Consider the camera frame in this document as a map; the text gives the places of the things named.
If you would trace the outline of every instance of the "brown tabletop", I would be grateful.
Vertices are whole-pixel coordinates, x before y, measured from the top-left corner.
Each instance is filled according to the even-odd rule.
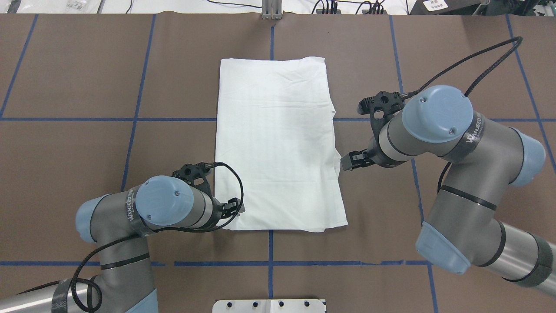
[[[470,96],[475,110],[538,139],[543,171],[497,218],[556,242],[556,19],[550,17],[0,15],[0,298],[70,277],[94,246],[85,201],[214,159],[222,58],[326,58],[340,154],[371,137],[357,103],[417,89],[466,55],[523,36]],[[465,90],[503,48],[436,83]],[[317,297],[329,312],[548,312],[556,300],[472,267],[457,276],[415,250],[444,162],[340,174],[349,225],[301,231],[161,233],[149,239],[161,312],[219,299]],[[83,276],[98,272],[87,266]]]

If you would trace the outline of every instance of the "white label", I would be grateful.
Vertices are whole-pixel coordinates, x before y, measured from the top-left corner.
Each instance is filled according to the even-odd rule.
[[[68,0],[66,7],[81,11],[85,7],[85,4],[87,4],[87,0]]]
[[[444,2],[444,0],[428,0],[423,1],[423,4],[425,5],[425,8],[429,10],[429,12],[448,8],[448,5],[446,4],[446,2]]]

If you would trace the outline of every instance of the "blue cap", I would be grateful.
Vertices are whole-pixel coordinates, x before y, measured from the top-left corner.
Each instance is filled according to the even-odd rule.
[[[517,178],[510,183],[510,185],[521,187],[532,182],[533,177],[543,169],[546,153],[543,145],[539,141],[522,134],[522,132],[516,128],[510,128],[519,134],[523,143],[523,165]]]
[[[471,262],[444,235],[427,222],[423,222],[415,248],[432,264],[458,275],[465,273],[471,266]]]
[[[401,120],[415,138],[446,143],[464,134],[473,120],[471,101],[452,86],[433,86],[405,105]]]
[[[183,180],[155,176],[143,183],[135,196],[139,215],[149,223],[168,226],[184,219],[193,208],[193,191]]]
[[[111,193],[105,194],[102,197],[98,197],[96,199],[89,200],[82,204],[79,207],[79,210],[77,210],[77,214],[75,215],[75,228],[79,232],[79,236],[81,237],[81,239],[85,240],[86,242],[96,242],[91,235],[91,218],[93,217],[93,213],[95,212],[98,203],[107,195],[111,195]]]

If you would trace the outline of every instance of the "folded cloth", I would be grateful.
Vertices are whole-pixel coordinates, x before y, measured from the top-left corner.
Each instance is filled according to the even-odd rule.
[[[225,228],[323,232],[347,225],[335,113],[324,58],[220,62],[215,160],[240,176],[246,209]],[[215,197],[239,194],[235,177],[216,168]]]

